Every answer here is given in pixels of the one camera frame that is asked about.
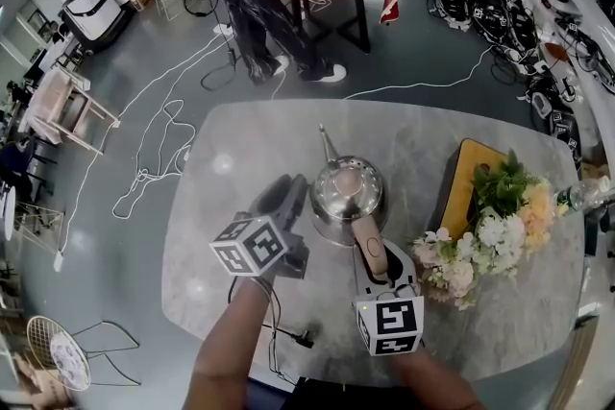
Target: gray floor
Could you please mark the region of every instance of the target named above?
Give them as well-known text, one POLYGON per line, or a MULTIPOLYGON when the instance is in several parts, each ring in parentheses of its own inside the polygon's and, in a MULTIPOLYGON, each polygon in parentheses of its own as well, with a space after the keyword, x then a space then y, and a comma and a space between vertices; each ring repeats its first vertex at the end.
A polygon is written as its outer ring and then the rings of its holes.
MULTIPOLYGON (((466 77, 488 46, 476 34, 450 30, 443 21, 429 17, 425 0, 401 0, 400 20, 388 27, 377 24, 381 0, 366 2, 373 53, 363 55, 346 41, 331 37, 321 48, 330 58, 347 64, 346 82, 330 87, 303 83, 291 67, 279 98, 340 98, 388 84, 449 84, 466 77)), ((347 16, 343 14, 347 4, 334 0, 321 13, 347 16)), ((224 9, 220 11, 226 18, 224 9)), ((119 113, 152 79, 204 46, 212 38, 214 24, 212 17, 203 20, 187 14, 168 23, 153 8, 141 13, 110 50, 85 65, 83 73, 92 81, 92 93, 119 113)), ((199 128, 218 104, 271 96, 279 80, 254 87, 241 63, 230 84, 213 93, 203 90, 199 86, 203 74, 226 61, 226 50, 221 48, 184 75, 174 92, 185 101, 180 120, 199 128)), ((529 108, 516 100, 523 87, 495 82, 489 72, 491 63, 491 56, 485 56, 471 81, 452 88, 383 91, 371 99, 457 109, 529 127, 529 108)), ((227 74, 217 77, 208 84, 223 83, 227 74)), ((133 179, 135 151, 144 128, 174 80, 171 74, 153 85, 124 115, 119 130, 111 131, 105 154, 92 167, 84 188, 61 273, 54 272, 49 253, 28 244, 22 250, 30 311, 58 320, 69 331, 111 320, 142 345, 118 356, 117 362, 143 385, 138 389, 92 387, 77 395, 84 408, 180 408, 200 344, 168 322, 160 309, 162 248, 177 179, 151 185, 129 221, 111 216, 113 204, 133 179)), ((160 138, 162 126, 160 120, 152 129, 152 139, 160 138)), ((100 143, 104 130, 100 124, 92 126, 95 142, 100 143)), ((182 137, 171 133, 165 152, 175 150, 182 137)), ((145 149, 142 158, 154 166, 157 146, 148 140, 145 149)), ((47 203, 70 212, 91 154, 68 143, 57 151, 57 159, 59 165, 48 169, 55 195, 47 203)), ((102 332, 82 341, 87 349, 111 343, 102 332)), ((563 349, 528 367, 479 381, 480 396, 489 408, 545 408, 566 354, 563 349)), ((112 377, 103 362, 93 363, 92 370, 95 380, 112 377)))

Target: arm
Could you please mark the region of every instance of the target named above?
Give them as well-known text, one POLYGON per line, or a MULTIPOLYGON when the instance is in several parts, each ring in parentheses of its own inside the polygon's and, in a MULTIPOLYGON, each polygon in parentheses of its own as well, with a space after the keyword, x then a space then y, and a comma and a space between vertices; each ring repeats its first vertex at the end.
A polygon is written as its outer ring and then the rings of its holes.
POLYGON ((245 280, 199 350, 184 410, 242 409, 269 300, 245 280))
POLYGON ((427 410, 484 410, 470 384, 422 347, 414 353, 391 355, 391 359, 404 385, 427 410))

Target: stainless steel kettle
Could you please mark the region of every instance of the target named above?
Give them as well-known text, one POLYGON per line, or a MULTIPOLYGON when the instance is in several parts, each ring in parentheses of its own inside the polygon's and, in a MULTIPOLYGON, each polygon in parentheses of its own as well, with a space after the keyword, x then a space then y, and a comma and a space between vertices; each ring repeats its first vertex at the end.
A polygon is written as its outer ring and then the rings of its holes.
POLYGON ((387 279, 388 262, 380 230, 387 197, 381 173, 361 157, 337 154, 320 126, 327 165, 309 189, 316 229, 333 243, 361 247, 372 275, 387 279))

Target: kettle handle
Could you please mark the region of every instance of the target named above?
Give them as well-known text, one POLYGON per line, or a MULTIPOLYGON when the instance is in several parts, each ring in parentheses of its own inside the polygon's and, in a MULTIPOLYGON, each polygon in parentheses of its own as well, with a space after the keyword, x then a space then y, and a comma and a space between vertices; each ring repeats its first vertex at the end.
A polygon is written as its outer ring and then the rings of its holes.
POLYGON ((356 219, 352 226, 355 238, 363 251, 363 256, 367 260, 372 275, 376 280, 387 280, 388 260, 386 259, 386 250, 374 217, 368 215, 356 219))

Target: person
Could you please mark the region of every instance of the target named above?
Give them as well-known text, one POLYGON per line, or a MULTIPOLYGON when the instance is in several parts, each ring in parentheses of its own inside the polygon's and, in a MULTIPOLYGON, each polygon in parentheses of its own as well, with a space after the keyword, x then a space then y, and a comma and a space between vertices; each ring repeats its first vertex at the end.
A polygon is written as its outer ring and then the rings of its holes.
MULTIPOLYGON (((199 350, 184 410, 246 408, 248 373, 269 305, 263 286, 272 282, 271 277, 260 284, 243 281, 199 350)), ((297 385, 283 409, 313 409, 319 404, 352 408, 355 402, 360 408, 368 408, 370 402, 383 408, 389 400, 396 406, 403 401, 405 409, 484 410, 472 387, 425 349, 387 358, 405 388, 360 388, 308 380, 297 385)))
POLYGON ((320 56, 311 39, 294 26, 281 0, 225 0, 241 56, 255 84, 282 73, 289 65, 287 56, 273 57, 265 45, 266 33, 295 60, 305 81, 335 83, 346 69, 320 56))
POLYGON ((7 84, 7 90, 11 94, 11 99, 16 103, 19 102, 26 107, 30 104, 32 93, 29 90, 19 87, 14 81, 7 84))
POLYGON ((65 24, 58 24, 56 21, 51 21, 49 25, 49 30, 51 31, 51 40, 54 44, 59 41, 64 41, 66 36, 68 35, 68 28, 65 24))
POLYGON ((0 180, 14 186, 20 202, 32 201, 32 182, 28 177, 28 166, 35 152, 35 140, 22 138, 19 142, 9 142, 0 149, 0 180))

